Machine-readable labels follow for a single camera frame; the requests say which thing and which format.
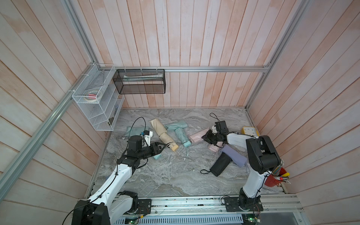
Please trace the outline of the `mint green sleeve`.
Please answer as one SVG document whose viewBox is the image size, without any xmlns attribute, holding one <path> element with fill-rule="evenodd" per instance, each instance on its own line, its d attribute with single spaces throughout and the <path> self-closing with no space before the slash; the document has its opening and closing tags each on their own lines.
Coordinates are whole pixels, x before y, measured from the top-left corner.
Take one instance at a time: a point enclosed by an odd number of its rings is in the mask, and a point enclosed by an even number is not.
<svg viewBox="0 0 360 225">
<path fill-rule="evenodd" d="M 146 135 L 146 130 L 148 130 L 149 127 L 146 127 L 146 129 L 144 129 L 144 127 L 127 127 L 125 136 L 126 137 L 131 137 L 131 136 L 144 136 Z"/>
<path fill-rule="evenodd" d="M 167 131 L 175 131 L 178 128 L 187 128 L 187 127 L 188 127 L 188 125 L 185 121 L 177 121 L 177 122 L 173 122 L 173 123 L 164 125 L 164 128 Z"/>
</svg>

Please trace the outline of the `mint green umbrella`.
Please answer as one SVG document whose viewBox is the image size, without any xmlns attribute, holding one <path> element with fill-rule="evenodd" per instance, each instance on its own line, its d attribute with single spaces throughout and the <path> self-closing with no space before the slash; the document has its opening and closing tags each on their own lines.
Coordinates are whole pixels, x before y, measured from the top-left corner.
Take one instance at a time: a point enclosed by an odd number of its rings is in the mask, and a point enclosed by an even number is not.
<svg viewBox="0 0 360 225">
<path fill-rule="evenodd" d="M 158 160 L 159 158 L 161 158 L 161 156 L 162 156 L 162 154 L 160 153 L 160 154 L 155 155 L 153 158 L 154 158 L 155 160 Z"/>
<path fill-rule="evenodd" d="M 177 128 L 175 130 L 175 134 L 185 148 L 191 146 L 192 143 L 189 140 L 189 137 L 186 135 L 183 128 L 181 128 L 181 127 Z"/>
</svg>

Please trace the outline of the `pink umbrella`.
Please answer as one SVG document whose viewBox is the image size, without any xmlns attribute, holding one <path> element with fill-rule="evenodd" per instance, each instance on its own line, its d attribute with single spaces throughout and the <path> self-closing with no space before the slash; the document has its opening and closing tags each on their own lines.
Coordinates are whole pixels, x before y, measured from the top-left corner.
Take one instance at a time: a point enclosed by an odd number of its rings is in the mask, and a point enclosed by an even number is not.
<svg viewBox="0 0 360 225">
<path fill-rule="evenodd" d="M 215 145 L 210 144 L 208 148 L 213 152 L 218 152 L 220 149 L 223 148 L 223 142 L 217 142 Z"/>
<path fill-rule="evenodd" d="M 207 129 L 205 129 L 205 130 L 202 130 L 202 131 L 200 131 L 200 132 L 197 132 L 197 133 L 191 135 L 191 136 L 189 137 L 191 143 L 197 144 L 197 143 L 203 141 L 202 137 L 203 137 L 204 135 L 206 135 L 206 133 L 207 133 L 208 131 L 209 131 L 209 129 L 207 128 Z"/>
</svg>

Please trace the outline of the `beige umbrella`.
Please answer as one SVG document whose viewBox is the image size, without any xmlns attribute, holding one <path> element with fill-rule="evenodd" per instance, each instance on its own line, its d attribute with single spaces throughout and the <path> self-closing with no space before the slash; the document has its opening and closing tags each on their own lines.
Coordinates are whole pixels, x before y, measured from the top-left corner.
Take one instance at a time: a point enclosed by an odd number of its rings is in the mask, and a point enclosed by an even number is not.
<svg viewBox="0 0 360 225">
<path fill-rule="evenodd" d="M 168 148 L 170 148 L 172 151 L 177 151 L 179 146 L 178 144 L 167 134 L 167 133 L 162 133 L 160 136 L 160 140 L 166 144 L 166 146 Z"/>
</svg>

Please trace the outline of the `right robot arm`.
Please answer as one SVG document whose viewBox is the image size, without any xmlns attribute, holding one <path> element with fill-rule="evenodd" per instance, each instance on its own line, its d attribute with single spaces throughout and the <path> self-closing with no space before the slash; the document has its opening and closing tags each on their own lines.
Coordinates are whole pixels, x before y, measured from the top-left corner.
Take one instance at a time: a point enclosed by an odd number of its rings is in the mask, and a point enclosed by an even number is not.
<svg viewBox="0 0 360 225">
<path fill-rule="evenodd" d="M 221 155 L 217 161 L 210 170 L 201 170 L 202 174 L 212 173 L 219 176 L 231 162 L 240 167 L 249 162 L 250 173 L 245 185 L 240 189 L 239 196 L 225 196 L 220 200 L 227 212 L 263 211 L 261 189 L 281 164 L 281 158 L 271 139 L 268 136 L 230 132 L 225 121 L 215 122 L 215 131 L 209 129 L 202 139 L 216 147 L 218 142 L 224 144 L 220 147 Z"/>
</svg>

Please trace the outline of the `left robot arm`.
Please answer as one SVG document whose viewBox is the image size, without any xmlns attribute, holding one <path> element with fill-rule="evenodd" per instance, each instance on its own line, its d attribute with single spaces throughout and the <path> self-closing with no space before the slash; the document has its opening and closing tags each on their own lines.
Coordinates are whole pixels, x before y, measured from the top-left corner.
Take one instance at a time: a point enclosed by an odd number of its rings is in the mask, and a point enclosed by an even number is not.
<svg viewBox="0 0 360 225">
<path fill-rule="evenodd" d="M 138 194 L 121 189 L 133 173 L 144 167 L 142 160 L 160 154 L 169 144 L 150 142 L 145 135 L 131 136 L 121 157 L 105 183 L 86 201 L 80 200 L 70 212 L 72 225 L 112 225 L 120 216 L 136 216 L 136 220 L 149 214 L 148 205 L 139 205 Z"/>
</svg>

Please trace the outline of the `black umbrella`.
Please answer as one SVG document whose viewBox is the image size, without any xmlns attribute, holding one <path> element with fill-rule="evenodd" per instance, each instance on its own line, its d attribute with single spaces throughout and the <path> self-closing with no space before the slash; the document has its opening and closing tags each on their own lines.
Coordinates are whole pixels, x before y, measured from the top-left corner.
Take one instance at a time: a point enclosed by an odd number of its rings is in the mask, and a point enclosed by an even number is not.
<svg viewBox="0 0 360 225">
<path fill-rule="evenodd" d="M 225 160 L 225 161 L 217 161 L 215 164 L 210 168 L 210 170 L 202 169 L 200 171 L 201 174 L 209 174 L 212 173 L 216 177 L 220 176 L 222 172 L 227 168 L 227 166 L 232 162 L 232 160 Z"/>
</svg>

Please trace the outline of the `yellow alarm clock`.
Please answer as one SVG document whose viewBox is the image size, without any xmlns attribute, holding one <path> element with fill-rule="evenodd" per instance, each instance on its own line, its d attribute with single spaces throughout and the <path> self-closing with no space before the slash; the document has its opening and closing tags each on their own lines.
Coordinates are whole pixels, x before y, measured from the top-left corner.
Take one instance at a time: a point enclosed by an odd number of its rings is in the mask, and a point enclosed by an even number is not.
<svg viewBox="0 0 360 225">
<path fill-rule="evenodd" d="M 259 132 L 257 131 L 257 129 L 255 127 L 243 127 L 241 129 L 241 134 L 251 136 L 251 137 L 260 136 Z"/>
</svg>

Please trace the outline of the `lavender umbrella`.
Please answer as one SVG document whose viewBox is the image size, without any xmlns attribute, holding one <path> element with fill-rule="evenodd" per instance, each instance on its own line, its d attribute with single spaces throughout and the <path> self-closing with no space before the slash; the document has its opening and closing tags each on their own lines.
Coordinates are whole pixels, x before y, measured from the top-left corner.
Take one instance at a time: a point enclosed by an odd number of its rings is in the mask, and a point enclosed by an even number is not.
<svg viewBox="0 0 360 225">
<path fill-rule="evenodd" d="M 243 167 L 248 160 L 245 156 L 241 155 L 229 145 L 225 145 L 221 149 L 221 152 L 225 153 L 238 167 Z"/>
</svg>

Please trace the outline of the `black mesh basket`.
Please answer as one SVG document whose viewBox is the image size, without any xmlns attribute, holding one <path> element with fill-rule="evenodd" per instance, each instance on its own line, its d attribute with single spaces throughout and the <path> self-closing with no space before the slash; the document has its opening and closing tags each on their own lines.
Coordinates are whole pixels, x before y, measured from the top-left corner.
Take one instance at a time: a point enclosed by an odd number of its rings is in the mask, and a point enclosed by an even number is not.
<svg viewBox="0 0 360 225">
<path fill-rule="evenodd" d="M 165 94 L 163 69 L 117 69 L 112 78 L 119 94 Z"/>
</svg>

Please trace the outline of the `tape roll on shelf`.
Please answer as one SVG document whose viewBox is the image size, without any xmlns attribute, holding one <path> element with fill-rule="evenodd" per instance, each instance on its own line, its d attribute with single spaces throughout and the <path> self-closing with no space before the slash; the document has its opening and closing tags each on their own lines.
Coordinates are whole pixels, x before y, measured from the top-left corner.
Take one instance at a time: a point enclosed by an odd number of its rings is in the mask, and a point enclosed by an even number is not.
<svg viewBox="0 0 360 225">
<path fill-rule="evenodd" d="M 103 94 L 100 90 L 90 90 L 89 92 L 87 92 L 84 96 L 84 100 L 86 102 L 97 102 L 100 101 L 102 98 Z"/>
</svg>

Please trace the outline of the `red pen holder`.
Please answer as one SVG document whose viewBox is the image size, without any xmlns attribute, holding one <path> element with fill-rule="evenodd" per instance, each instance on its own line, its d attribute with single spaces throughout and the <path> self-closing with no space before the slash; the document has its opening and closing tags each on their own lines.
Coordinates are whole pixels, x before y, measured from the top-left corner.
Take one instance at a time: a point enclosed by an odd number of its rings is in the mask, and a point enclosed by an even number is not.
<svg viewBox="0 0 360 225">
<path fill-rule="evenodd" d="M 282 166 L 278 166 L 265 181 L 265 186 L 274 187 L 278 186 L 282 182 L 288 182 L 290 179 L 289 176 L 290 173 L 288 173 Z"/>
</svg>

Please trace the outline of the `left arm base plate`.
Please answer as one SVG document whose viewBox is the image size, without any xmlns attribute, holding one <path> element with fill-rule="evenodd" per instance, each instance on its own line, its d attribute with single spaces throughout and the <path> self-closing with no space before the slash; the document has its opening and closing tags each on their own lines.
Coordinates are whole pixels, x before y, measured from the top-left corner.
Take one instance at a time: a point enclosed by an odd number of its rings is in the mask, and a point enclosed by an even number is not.
<svg viewBox="0 0 360 225">
<path fill-rule="evenodd" d="M 151 213 L 152 200 L 148 199 L 133 199 L 132 205 L 129 211 L 124 215 L 148 215 Z"/>
</svg>

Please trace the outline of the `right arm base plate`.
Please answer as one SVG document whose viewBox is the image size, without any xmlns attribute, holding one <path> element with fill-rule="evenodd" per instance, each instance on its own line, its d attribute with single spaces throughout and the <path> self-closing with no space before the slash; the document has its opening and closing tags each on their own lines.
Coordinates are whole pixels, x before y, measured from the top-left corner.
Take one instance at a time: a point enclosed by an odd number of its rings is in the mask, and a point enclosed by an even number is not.
<svg viewBox="0 0 360 225">
<path fill-rule="evenodd" d="M 227 212 L 262 212 L 263 205 L 260 197 L 247 198 L 246 196 L 228 197 L 225 196 L 222 201 Z"/>
</svg>

